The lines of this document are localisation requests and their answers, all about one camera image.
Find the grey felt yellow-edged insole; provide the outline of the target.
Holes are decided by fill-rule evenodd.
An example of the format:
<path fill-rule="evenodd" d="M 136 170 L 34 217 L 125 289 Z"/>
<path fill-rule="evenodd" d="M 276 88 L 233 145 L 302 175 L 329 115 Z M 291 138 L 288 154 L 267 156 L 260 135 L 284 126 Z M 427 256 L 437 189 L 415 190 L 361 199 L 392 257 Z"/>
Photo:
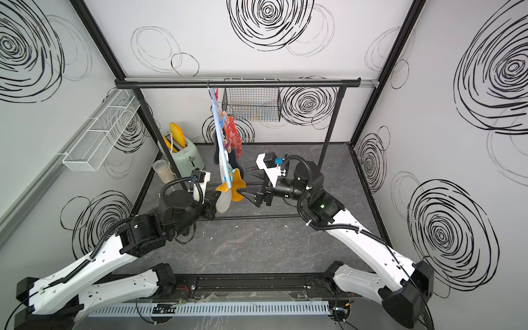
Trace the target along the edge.
<path fill-rule="evenodd" d="M 232 191 L 229 188 L 223 189 L 221 187 L 218 187 L 215 191 L 220 193 L 216 203 L 217 212 L 225 213 L 231 205 Z"/>

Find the orange fuzzy insole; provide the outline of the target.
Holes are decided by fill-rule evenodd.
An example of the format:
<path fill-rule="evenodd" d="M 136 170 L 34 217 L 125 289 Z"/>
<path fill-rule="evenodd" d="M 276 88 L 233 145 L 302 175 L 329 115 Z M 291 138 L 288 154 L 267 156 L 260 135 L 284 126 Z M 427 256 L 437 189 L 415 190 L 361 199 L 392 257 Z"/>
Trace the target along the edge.
<path fill-rule="evenodd" d="M 235 169 L 231 173 L 230 178 L 232 179 L 232 188 L 228 188 L 228 184 L 223 182 L 215 190 L 221 193 L 221 197 L 228 199 L 231 202 L 241 202 L 244 196 L 238 192 L 239 189 L 246 188 L 246 183 L 241 176 L 241 170 Z"/>

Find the light blue clip hanger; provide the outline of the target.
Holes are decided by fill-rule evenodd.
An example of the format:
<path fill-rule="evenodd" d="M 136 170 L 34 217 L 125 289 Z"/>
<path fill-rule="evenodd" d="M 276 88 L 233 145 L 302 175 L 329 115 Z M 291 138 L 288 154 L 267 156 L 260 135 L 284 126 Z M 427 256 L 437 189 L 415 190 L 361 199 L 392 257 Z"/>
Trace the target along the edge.
<path fill-rule="evenodd" d="M 215 132 L 217 136 L 217 144 L 219 148 L 219 158 L 220 158 L 220 165 L 222 166 L 222 179 L 227 184 L 228 189 L 232 188 L 232 180 L 230 178 L 230 172 L 228 167 L 228 157 L 226 156 L 225 148 L 224 148 L 224 139 L 221 132 L 221 122 L 220 122 L 220 113 L 219 113 L 219 107 L 217 103 L 217 97 L 215 96 L 216 89 L 209 87 L 208 88 L 208 94 L 210 96 L 210 100 L 212 103 L 212 114 L 214 118 L 214 126 L 215 126 Z"/>

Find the black garment rack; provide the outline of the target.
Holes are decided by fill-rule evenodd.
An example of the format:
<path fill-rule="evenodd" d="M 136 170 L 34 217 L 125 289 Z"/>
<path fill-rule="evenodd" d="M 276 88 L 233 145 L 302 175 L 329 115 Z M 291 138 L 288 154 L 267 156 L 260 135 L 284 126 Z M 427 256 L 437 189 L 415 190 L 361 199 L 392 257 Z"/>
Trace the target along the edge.
<path fill-rule="evenodd" d="M 281 89 L 284 87 L 321 87 L 321 88 L 337 88 L 338 96 L 334 106 L 334 114 L 331 117 L 331 122 L 327 129 L 327 135 L 323 143 L 323 150 L 320 155 L 319 164 L 322 164 L 328 149 L 328 145 L 331 140 L 332 133 L 334 131 L 336 118 L 340 110 L 344 95 L 349 88 L 358 88 L 363 83 L 361 78 L 356 79 L 296 79 L 296 80 L 229 80 L 229 81 L 211 81 L 211 80 L 198 80 L 198 81 L 186 81 L 186 80 L 174 80 L 174 81 L 120 81 L 115 80 L 115 85 L 118 89 L 130 89 L 134 96 L 138 97 L 140 105 L 142 107 L 142 113 L 144 118 L 142 121 L 144 124 L 151 129 L 153 139 L 158 142 L 160 150 L 169 160 L 170 166 L 175 170 L 176 176 L 180 177 L 181 174 L 177 170 L 177 166 L 173 162 L 173 158 L 170 155 L 171 150 L 166 147 L 164 142 L 164 134 L 161 133 L 158 126 L 155 123 L 154 116 L 149 110 L 149 106 L 146 102 L 144 94 L 141 92 L 142 89 L 197 89 L 206 88 L 208 90 L 208 96 L 211 98 L 212 103 L 212 114 L 214 118 L 215 135 L 217 136 L 217 144 L 219 147 L 220 165 L 222 166 L 222 172 L 224 177 L 227 179 L 227 186 L 232 187 L 232 179 L 230 178 L 230 172 L 228 170 L 228 156 L 224 148 L 224 128 L 225 126 L 234 127 L 235 124 L 229 120 L 227 115 L 224 115 L 224 111 L 218 106 L 217 97 L 215 91 L 217 88 L 232 88 L 232 89 Z"/>

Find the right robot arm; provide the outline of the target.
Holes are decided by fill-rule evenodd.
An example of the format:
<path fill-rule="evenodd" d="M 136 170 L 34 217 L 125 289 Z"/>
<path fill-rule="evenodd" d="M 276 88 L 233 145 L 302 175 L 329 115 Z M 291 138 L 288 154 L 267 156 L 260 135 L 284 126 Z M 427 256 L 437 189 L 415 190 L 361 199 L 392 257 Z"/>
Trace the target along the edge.
<path fill-rule="evenodd" d="M 298 155 L 279 158 L 262 153 L 252 168 L 261 179 L 261 188 L 252 191 L 242 186 L 239 195 L 256 207 L 272 205 L 274 198 L 291 199 L 305 225 L 326 232 L 341 241 L 370 268 L 360 271 L 338 263 L 330 272 L 331 281 L 344 293 L 358 294 L 379 303 L 401 326 L 412 329 L 420 323 L 434 329 L 428 303 L 434 292 L 433 268 L 398 253 L 369 231 L 343 203 L 324 189 L 324 175 L 312 161 Z"/>

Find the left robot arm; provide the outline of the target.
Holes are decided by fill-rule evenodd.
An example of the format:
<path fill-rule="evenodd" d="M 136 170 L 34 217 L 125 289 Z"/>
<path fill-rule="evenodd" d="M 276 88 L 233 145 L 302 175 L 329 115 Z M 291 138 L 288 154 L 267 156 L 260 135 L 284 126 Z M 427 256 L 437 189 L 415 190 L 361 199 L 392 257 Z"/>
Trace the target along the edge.
<path fill-rule="evenodd" d="M 176 281 L 167 263 L 138 275 L 102 280 L 195 230 L 198 219 L 213 220 L 220 193 L 207 192 L 209 181 L 209 172 L 194 170 L 189 177 L 165 184 L 158 207 L 111 224 L 84 257 L 45 278 L 19 281 L 16 298 L 20 304 L 8 322 L 14 329 L 72 329 L 98 309 L 152 296 L 170 298 L 187 289 Z"/>

